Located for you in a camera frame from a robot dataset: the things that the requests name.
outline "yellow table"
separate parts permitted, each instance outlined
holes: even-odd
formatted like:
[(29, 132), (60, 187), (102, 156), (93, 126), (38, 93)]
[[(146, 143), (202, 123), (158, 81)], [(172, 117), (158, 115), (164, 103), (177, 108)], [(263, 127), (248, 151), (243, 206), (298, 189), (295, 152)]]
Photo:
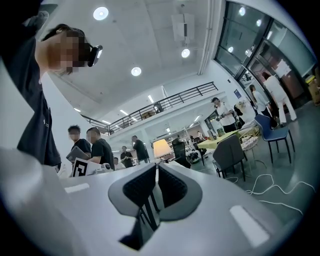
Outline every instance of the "yellow table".
[(197, 146), (198, 146), (199, 149), (213, 149), (213, 150), (215, 150), (220, 141), (230, 137), (233, 134), (235, 134), (238, 137), (240, 137), (240, 134), (239, 134), (238, 130), (234, 130), (234, 131), (227, 132), (223, 136), (218, 137), (216, 140), (207, 139), (204, 142), (199, 143)]

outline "white wall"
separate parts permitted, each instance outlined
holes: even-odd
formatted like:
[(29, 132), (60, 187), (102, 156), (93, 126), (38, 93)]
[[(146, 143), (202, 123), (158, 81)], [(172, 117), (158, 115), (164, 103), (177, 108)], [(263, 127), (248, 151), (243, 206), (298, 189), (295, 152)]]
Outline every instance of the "white wall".
[(297, 25), (295, 20), (287, 13), (287, 11), (275, 0), (232, 0), (232, 2), (243, 4), (256, 10), (263, 12), (275, 20), (282, 23), (289, 30), (291, 30), (312, 52), (313, 56), (315, 56), (306, 36)]
[[(168, 96), (171, 96), (212, 81), (220, 92), (225, 92), (227, 100), (231, 106), (247, 97), (247, 94), (240, 87), (238, 82), (215, 60), (209, 61), (208, 67), (202, 75), (192, 75), (187, 78), (168, 83), (163, 87)], [(240, 99), (236, 97), (234, 93), (235, 90), (238, 90), (241, 94), (242, 97)]]
[(69, 139), (68, 128), (71, 125), (78, 125), (81, 129), (80, 137), (85, 139), (86, 132), (92, 126), (70, 105), (61, 94), (50, 76), (45, 73), (41, 79), (43, 93), (52, 116), (52, 134), (56, 148), (60, 154), (61, 162), (71, 172), (72, 165), (66, 159), (74, 142)]

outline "door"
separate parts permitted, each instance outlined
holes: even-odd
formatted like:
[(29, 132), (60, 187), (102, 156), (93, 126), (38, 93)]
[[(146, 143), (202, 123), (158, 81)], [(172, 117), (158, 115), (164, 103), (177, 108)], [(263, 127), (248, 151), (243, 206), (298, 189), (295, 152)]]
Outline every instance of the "door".
[(265, 81), (262, 72), (275, 75), (296, 109), (310, 100), (307, 85), (285, 55), (272, 43), (264, 40), (257, 51), (255, 60), (249, 66), (261, 83)]

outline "blue chair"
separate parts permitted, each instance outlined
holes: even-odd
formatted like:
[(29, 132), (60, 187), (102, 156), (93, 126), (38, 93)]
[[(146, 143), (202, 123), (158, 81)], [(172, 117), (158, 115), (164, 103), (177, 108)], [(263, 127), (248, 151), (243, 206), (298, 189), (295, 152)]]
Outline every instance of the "blue chair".
[(289, 145), (288, 145), (288, 141), (287, 141), (288, 133), (290, 135), (293, 152), (296, 152), (296, 150), (295, 150), (294, 141), (292, 139), (289, 127), (285, 126), (285, 127), (279, 128), (279, 129), (272, 130), (270, 128), (271, 126), (270, 126), (270, 118), (269, 117), (267, 117), (265, 115), (262, 115), (262, 114), (257, 114), (254, 119), (257, 122), (257, 124), (260, 127), (260, 129), (262, 130), (262, 138), (263, 138), (263, 140), (268, 142), (268, 144), (269, 144), (271, 163), (274, 162), (274, 159), (272, 157), (272, 151), (271, 151), (270, 142), (275, 142), (276, 143), (276, 149), (278, 150), (278, 153), (279, 153), (278, 141), (284, 140), (285, 144), (286, 144), (286, 148), (288, 150), (288, 154), (289, 154), (289, 162), (291, 164), (291, 155), (290, 155)]

